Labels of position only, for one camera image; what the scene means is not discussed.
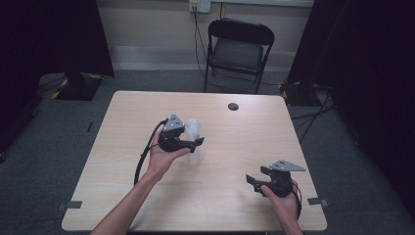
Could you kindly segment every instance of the chair backrest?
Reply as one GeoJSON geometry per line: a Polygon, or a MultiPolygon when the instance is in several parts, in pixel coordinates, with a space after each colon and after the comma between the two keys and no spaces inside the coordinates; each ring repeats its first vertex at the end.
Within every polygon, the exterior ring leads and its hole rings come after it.
{"type": "Polygon", "coordinates": [[[231,19],[213,21],[208,27],[208,34],[209,40],[211,40],[211,36],[213,35],[219,38],[268,46],[272,46],[275,39],[272,30],[263,24],[247,23],[231,19]]]}

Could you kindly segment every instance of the forearm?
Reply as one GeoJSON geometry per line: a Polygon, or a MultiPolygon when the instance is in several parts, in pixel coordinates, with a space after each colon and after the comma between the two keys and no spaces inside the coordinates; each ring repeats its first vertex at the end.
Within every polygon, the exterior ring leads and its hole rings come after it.
{"type": "Polygon", "coordinates": [[[131,191],[105,216],[91,234],[125,234],[157,179],[144,174],[131,191]]]}
{"type": "Polygon", "coordinates": [[[302,235],[301,228],[296,221],[281,222],[280,225],[286,235],[302,235]]]}

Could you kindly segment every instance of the gray carpet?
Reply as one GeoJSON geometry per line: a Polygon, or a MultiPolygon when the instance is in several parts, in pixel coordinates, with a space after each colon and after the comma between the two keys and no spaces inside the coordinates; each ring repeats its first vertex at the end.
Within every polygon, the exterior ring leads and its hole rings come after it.
{"type": "MultiPolygon", "coordinates": [[[[223,72],[211,82],[237,90],[209,86],[207,91],[254,91],[250,81],[224,75],[234,74],[223,72]]],[[[40,83],[59,77],[49,74],[40,83]]],[[[276,84],[286,77],[286,72],[268,71],[263,82],[276,84]]],[[[90,102],[51,99],[58,82],[39,89],[46,91],[37,115],[8,149],[7,160],[0,164],[0,234],[70,234],[61,228],[65,213],[57,207],[70,200],[117,90],[203,91],[198,70],[117,71],[115,77],[105,77],[90,102]]],[[[270,84],[261,84],[259,94],[279,95],[277,87],[270,84]]],[[[319,92],[319,97],[323,101],[325,93],[319,92]]],[[[289,107],[292,117],[318,110],[289,107]]],[[[304,121],[293,122],[299,138],[307,127],[301,125],[304,121]]],[[[317,193],[330,203],[324,208],[328,228],[307,234],[415,234],[414,221],[391,185],[356,147],[349,126],[335,109],[316,119],[301,147],[317,193]]]]}

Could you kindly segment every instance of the dark curtain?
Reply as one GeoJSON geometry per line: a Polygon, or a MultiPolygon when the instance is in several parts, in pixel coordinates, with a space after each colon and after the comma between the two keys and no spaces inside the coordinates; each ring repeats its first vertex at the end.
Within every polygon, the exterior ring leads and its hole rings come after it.
{"type": "Polygon", "coordinates": [[[412,0],[315,0],[288,82],[333,87],[356,141],[415,218],[414,12],[412,0]]]}
{"type": "Polygon", "coordinates": [[[96,1],[1,1],[0,151],[40,77],[68,70],[114,76],[96,1]]]}

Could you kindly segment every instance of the power cord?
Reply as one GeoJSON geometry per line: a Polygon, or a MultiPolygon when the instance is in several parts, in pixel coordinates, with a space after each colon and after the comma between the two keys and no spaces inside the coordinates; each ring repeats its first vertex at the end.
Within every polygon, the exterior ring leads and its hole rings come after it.
{"type": "Polygon", "coordinates": [[[220,19],[222,19],[222,9],[223,9],[223,3],[220,3],[220,14],[219,14],[220,19]]]}
{"type": "Polygon", "coordinates": [[[294,196],[296,196],[297,212],[298,212],[297,218],[300,218],[300,214],[301,214],[301,210],[302,210],[302,193],[301,193],[301,190],[300,190],[300,188],[297,184],[293,183],[293,185],[296,186],[296,188],[299,190],[299,193],[300,193],[300,196],[299,196],[299,194],[297,194],[296,192],[294,192],[293,189],[291,189],[291,192],[294,194],[294,196]]]}
{"type": "MultiPolygon", "coordinates": [[[[203,71],[202,71],[202,69],[201,69],[201,63],[199,62],[199,53],[198,53],[198,33],[199,33],[199,38],[200,38],[200,40],[201,40],[201,44],[202,44],[202,49],[203,49],[203,52],[204,52],[205,60],[208,60],[208,57],[207,57],[207,54],[206,54],[206,52],[205,52],[205,45],[204,45],[204,41],[203,41],[202,36],[201,36],[201,31],[200,31],[200,28],[199,28],[199,24],[198,24],[198,17],[197,17],[197,12],[196,12],[195,7],[193,7],[193,15],[194,15],[194,18],[195,18],[195,52],[196,52],[196,61],[197,61],[197,63],[198,63],[199,72],[201,73],[202,77],[205,79],[205,74],[204,74],[204,72],[203,72],[203,71]]],[[[222,86],[219,86],[219,85],[213,84],[213,83],[212,83],[212,82],[210,82],[210,81],[208,81],[207,83],[208,83],[208,85],[210,85],[210,86],[214,86],[214,87],[219,88],[221,91],[223,91],[223,92],[225,92],[225,93],[231,93],[231,92],[229,92],[229,91],[225,90],[225,89],[226,89],[226,87],[222,87],[222,86]]]]}
{"type": "MultiPolygon", "coordinates": [[[[231,75],[226,75],[226,74],[223,74],[223,73],[218,72],[218,71],[217,71],[217,73],[218,73],[218,74],[220,74],[220,75],[222,75],[222,76],[226,76],[226,77],[230,77],[230,78],[234,78],[234,79],[240,79],[240,80],[244,80],[244,81],[250,81],[250,82],[253,82],[252,80],[245,79],[245,78],[241,78],[241,77],[239,77],[239,76],[231,76],[231,75]]],[[[276,84],[272,84],[272,83],[267,83],[267,82],[263,82],[263,81],[262,81],[260,84],[264,84],[264,85],[272,85],[272,86],[278,86],[278,85],[279,85],[278,83],[276,83],[276,84]]]]}
{"type": "Polygon", "coordinates": [[[157,146],[158,144],[155,144],[153,146],[150,146],[152,144],[152,140],[156,135],[156,131],[159,129],[161,125],[165,125],[168,122],[168,118],[165,120],[160,121],[160,123],[156,126],[156,128],[153,130],[153,133],[149,139],[149,142],[147,143],[146,148],[143,151],[143,154],[141,154],[140,161],[138,162],[137,168],[135,169],[135,175],[134,175],[134,185],[138,182],[138,177],[140,176],[141,166],[143,166],[143,162],[147,157],[147,154],[149,153],[150,149],[157,146]]]}
{"type": "Polygon", "coordinates": [[[51,80],[51,81],[48,81],[48,82],[46,82],[46,83],[44,83],[44,84],[41,84],[41,85],[39,86],[39,88],[42,88],[42,87],[44,87],[44,86],[46,86],[46,85],[48,85],[48,84],[50,84],[50,83],[53,83],[53,82],[56,82],[56,81],[58,81],[58,80],[59,80],[59,82],[58,82],[57,84],[55,84],[54,86],[49,87],[49,88],[46,88],[46,89],[44,89],[44,90],[42,90],[42,91],[39,91],[39,92],[37,92],[36,94],[37,94],[37,95],[41,95],[41,94],[43,94],[43,93],[45,93],[45,92],[47,92],[47,91],[50,91],[50,90],[52,90],[52,89],[54,89],[54,88],[58,87],[58,86],[59,86],[59,84],[61,84],[61,83],[65,80],[65,78],[66,78],[66,76],[65,76],[65,75],[63,75],[63,76],[61,76],[61,77],[55,78],[55,79],[53,79],[53,80],[51,80]]]}
{"type": "MultiPolygon", "coordinates": [[[[303,122],[302,124],[300,124],[300,125],[296,128],[296,131],[298,131],[298,129],[299,129],[302,125],[304,125],[304,124],[306,124],[307,122],[311,121],[311,123],[308,125],[307,129],[305,130],[304,134],[302,135],[302,137],[301,137],[301,139],[300,139],[300,143],[301,143],[301,142],[302,142],[302,140],[304,139],[305,135],[307,134],[308,130],[311,128],[311,126],[313,125],[313,123],[314,123],[314,121],[317,119],[317,117],[319,117],[320,115],[322,115],[322,114],[323,114],[323,109],[324,109],[324,107],[326,107],[326,106],[327,106],[327,101],[329,100],[330,94],[331,94],[331,90],[328,90],[328,91],[327,91],[327,95],[326,95],[326,99],[324,100],[323,105],[321,106],[320,110],[319,110],[316,114],[314,114],[314,115],[304,115],[304,116],[301,116],[301,117],[293,117],[293,118],[292,118],[292,119],[294,119],[294,118],[309,118],[309,119],[307,119],[305,122],[303,122]]],[[[326,109],[324,112],[328,112],[328,111],[332,110],[332,109],[333,109],[333,107],[334,107],[334,106],[332,106],[332,107],[331,107],[331,108],[329,108],[329,109],[326,109]]]]}

